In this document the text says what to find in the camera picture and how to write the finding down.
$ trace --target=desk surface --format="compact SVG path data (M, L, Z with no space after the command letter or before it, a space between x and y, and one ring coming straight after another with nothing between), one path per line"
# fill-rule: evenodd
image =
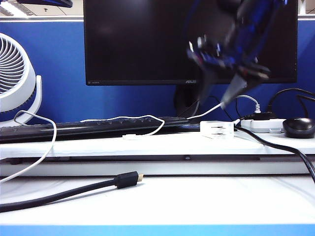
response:
M1 203L43 197L103 177L21 177ZM310 177L145 177L135 187L95 190L46 206L0 214L1 225L315 224Z
M259 134L260 137L282 145L315 154L315 138L290 139L284 134ZM10 157L40 157L49 142L1 144L0 159ZM47 156L120 156L120 155L205 155L205 154L289 154L287 151L265 147L243 132L229 140L214 140L199 132L153 135L140 140L123 138L58 141Z

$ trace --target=asus logo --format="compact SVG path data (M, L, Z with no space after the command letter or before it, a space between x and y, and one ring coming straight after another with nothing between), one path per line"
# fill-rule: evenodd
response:
M186 84L197 84L196 80L187 80Z

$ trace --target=black cable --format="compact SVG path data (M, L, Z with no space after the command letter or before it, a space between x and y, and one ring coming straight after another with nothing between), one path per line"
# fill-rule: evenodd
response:
M219 99L216 96L210 95L209 97L214 98L217 101L217 103L220 103ZM226 111L226 109L222 108L222 110L224 110L225 114L229 117L231 121L234 121L232 117L229 115L229 113Z
M130 172L130 173L124 173L124 174L117 175L114 179L111 179L111 180L89 184L83 187L78 187L75 189L67 190L67 191L53 194L50 196L23 201L23 202L1 204L0 212L39 207L44 204L51 203L51 202L61 200L64 198L68 198L68 197L71 197L80 193L85 193L88 191L92 191L92 190L104 188L104 187L109 187L113 185L117 186L117 188L130 187L130 186L136 185L137 182L141 180L142 180L142 175L139 175L138 172L136 171Z
M183 112L181 112L178 115L178 117L181 117L183 114L185 114L189 109L191 109L195 105L195 103L197 103L197 105L196 105L196 109L193 111L192 116L196 115L198 108L199 108L199 100L194 101L189 107L187 107Z
M313 8L312 10L310 10L307 14L310 14L312 11L314 11L315 10L315 8Z
M308 112L307 107L305 106L302 98L310 100L312 102L315 102L315 98L311 98L311 97L307 97L307 96L303 96L303 95L299 95L299 94L296 95L296 98L298 99L298 101L300 102L301 106L303 107L305 118L308 118L309 117L309 112Z
M313 164L311 163L311 161L307 158L307 156L303 152L301 152L299 149L289 147L289 146L279 145L279 144L273 144L273 143L268 142L268 141L262 139L261 137L255 135L251 131L244 129L244 128L241 128L241 127L238 127L236 125L234 126L234 128L249 134L250 136L252 136L254 139L256 139L258 142L260 142L263 145L266 145L266 146L269 146L272 148L276 148L276 149L280 149L280 150L284 150L284 151L289 151L289 152L292 152L292 153L296 154L297 156L299 156L303 160L306 168L308 169L308 171L311 174L312 179L315 183L315 168L314 168Z
M307 90L304 90L304 89L301 89L301 88L287 88L287 89L283 89L283 90L277 92L275 95L273 95L272 98L269 100L269 103L268 103L268 106L267 106L267 111L268 112L272 112L272 103L274 102L276 97L278 95L280 95L281 93L287 92L287 91L298 91L298 92L306 93L306 94L311 95L311 96L315 96L315 93L307 91Z
M239 118L242 118L242 116L240 115L239 111L238 111L238 107L237 107L237 98L235 99L235 110L236 110L236 113L238 115Z

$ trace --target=power strip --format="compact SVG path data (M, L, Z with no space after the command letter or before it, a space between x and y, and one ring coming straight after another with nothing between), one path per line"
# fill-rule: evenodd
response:
M241 126L255 133L284 133L283 121L285 119L245 119L241 121Z

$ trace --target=monitor stand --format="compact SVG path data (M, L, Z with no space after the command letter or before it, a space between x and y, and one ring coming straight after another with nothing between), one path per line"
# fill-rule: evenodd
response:
M217 78L214 71L207 71L206 75L199 73L196 84L176 85L174 106L178 117L192 117L199 114L202 105L210 94L212 82Z

